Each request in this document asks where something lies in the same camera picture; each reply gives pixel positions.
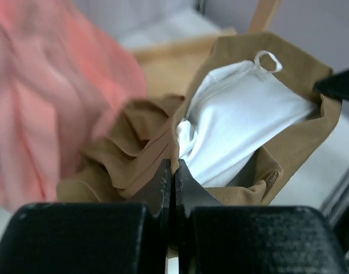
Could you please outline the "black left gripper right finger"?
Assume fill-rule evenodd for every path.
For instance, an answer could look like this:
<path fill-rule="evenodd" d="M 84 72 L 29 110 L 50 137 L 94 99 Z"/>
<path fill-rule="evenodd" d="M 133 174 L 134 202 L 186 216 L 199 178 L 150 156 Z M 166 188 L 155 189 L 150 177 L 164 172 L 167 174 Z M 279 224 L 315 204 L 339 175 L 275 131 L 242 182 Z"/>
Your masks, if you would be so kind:
<path fill-rule="evenodd" d="M 180 273 L 347 273 L 322 214 L 305 206 L 225 206 L 180 162 L 174 174 Z"/>

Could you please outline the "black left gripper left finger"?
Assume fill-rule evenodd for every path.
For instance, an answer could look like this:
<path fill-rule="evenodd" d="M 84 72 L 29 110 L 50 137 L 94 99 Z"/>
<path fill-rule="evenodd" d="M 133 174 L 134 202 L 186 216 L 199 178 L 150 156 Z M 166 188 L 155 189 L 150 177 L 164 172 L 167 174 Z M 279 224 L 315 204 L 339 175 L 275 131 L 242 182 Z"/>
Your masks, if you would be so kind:
<path fill-rule="evenodd" d="M 0 273 L 165 273 L 171 171 L 126 202 L 31 203 L 0 241 Z"/>

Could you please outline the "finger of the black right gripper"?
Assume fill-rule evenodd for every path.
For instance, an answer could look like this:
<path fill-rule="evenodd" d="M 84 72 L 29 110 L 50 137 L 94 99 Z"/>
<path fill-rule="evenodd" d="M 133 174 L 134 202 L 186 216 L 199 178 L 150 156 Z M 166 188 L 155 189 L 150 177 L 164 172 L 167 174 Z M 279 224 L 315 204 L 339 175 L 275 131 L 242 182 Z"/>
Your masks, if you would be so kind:
<path fill-rule="evenodd" d="M 349 101 L 349 69 L 317 81 L 314 91 L 332 99 Z"/>

